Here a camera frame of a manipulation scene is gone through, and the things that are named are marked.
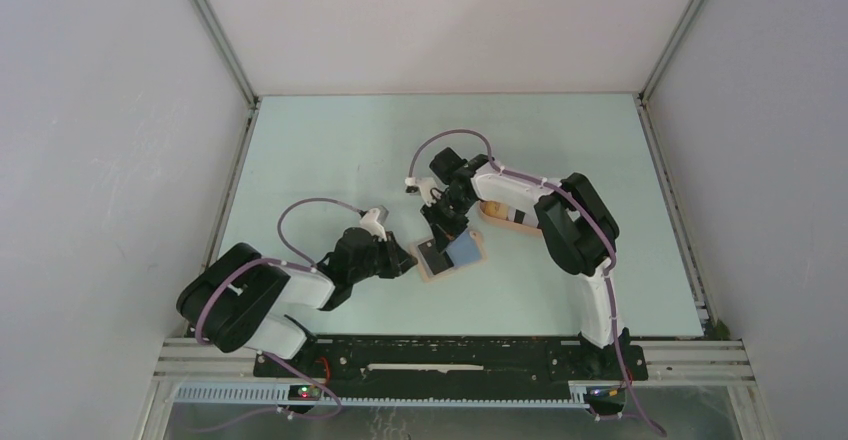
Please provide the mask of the beige leather card holder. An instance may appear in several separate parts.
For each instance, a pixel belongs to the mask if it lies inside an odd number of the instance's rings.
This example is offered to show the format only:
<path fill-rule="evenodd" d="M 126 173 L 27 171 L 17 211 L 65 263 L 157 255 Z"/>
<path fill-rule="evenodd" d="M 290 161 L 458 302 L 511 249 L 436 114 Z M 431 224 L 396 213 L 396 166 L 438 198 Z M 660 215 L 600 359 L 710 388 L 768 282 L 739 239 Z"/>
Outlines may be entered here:
<path fill-rule="evenodd" d="M 442 253 L 437 251 L 433 238 L 418 240 L 411 247 L 418 273 L 425 283 L 443 279 L 487 259 L 483 235 L 473 229 L 464 232 Z"/>

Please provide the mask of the black credit card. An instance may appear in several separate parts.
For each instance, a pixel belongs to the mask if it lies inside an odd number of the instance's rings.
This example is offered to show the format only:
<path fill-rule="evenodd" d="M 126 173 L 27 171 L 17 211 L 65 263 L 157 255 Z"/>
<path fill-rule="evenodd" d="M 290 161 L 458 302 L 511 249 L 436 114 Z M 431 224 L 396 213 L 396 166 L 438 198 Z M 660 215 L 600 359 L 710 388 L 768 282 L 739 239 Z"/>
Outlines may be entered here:
<path fill-rule="evenodd" d="M 433 247 L 433 239 L 425 240 L 416 246 L 419 257 L 419 265 L 423 268 L 424 275 L 428 278 L 445 273 L 454 267 L 454 263 L 447 253 L 440 254 Z"/>

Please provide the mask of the gold credit card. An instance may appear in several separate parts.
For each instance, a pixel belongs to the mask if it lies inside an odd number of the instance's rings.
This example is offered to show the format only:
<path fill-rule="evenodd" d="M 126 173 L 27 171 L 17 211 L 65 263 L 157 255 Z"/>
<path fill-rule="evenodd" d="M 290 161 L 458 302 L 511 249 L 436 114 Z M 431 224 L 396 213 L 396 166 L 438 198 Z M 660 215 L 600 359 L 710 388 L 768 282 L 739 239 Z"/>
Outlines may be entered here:
<path fill-rule="evenodd" d="M 481 204 L 481 211 L 483 215 L 490 218 L 504 221 L 509 219 L 509 207 L 499 202 L 483 202 Z"/>

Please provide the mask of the white credit card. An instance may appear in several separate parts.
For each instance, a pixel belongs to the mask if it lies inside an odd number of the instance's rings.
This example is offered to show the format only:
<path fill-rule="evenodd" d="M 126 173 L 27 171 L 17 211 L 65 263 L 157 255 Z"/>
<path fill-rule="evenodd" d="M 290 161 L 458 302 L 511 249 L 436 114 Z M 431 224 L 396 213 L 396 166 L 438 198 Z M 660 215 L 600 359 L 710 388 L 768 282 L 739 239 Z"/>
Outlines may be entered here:
<path fill-rule="evenodd" d="M 509 219 L 518 225 L 522 225 L 526 228 L 538 229 L 539 222 L 536 215 L 533 212 L 525 212 L 518 209 L 511 209 L 509 213 Z"/>

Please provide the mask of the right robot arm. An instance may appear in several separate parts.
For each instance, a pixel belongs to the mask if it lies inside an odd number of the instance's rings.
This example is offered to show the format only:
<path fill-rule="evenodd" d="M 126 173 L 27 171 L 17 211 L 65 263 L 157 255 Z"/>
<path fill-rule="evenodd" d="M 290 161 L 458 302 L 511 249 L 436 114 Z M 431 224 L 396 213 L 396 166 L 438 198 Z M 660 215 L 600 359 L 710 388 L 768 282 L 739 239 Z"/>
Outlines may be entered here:
<path fill-rule="evenodd" d="M 495 202 L 534 214 L 547 251 L 564 272 L 577 276 L 580 334 L 590 344 L 581 352 L 585 371 L 606 378 L 622 363 L 614 344 L 623 323 L 611 280 L 620 230 L 597 191 L 582 174 L 554 181 L 510 170 L 480 154 L 470 160 L 453 149 L 430 162 L 431 176 L 407 176 L 408 192 L 423 199 L 421 213 L 434 246 L 445 252 L 468 228 L 468 213 L 479 203 Z"/>

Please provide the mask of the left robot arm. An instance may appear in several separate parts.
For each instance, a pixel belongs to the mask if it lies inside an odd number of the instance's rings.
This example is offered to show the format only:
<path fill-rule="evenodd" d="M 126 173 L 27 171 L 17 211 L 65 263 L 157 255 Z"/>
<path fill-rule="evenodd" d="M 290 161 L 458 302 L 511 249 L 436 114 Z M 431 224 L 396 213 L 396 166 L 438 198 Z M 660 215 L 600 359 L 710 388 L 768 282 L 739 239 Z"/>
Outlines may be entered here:
<path fill-rule="evenodd" d="M 274 313 L 284 304 L 331 311 L 347 301 L 355 285 L 372 277 L 395 279 L 416 258 L 397 242 L 361 227 L 344 231 L 334 249 L 314 267 L 264 257 L 241 242 L 230 248 L 176 300 L 176 310 L 202 344 L 223 353 L 241 348 L 269 352 L 292 376 L 316 363 L 313 336 L 293 317 Z"/>

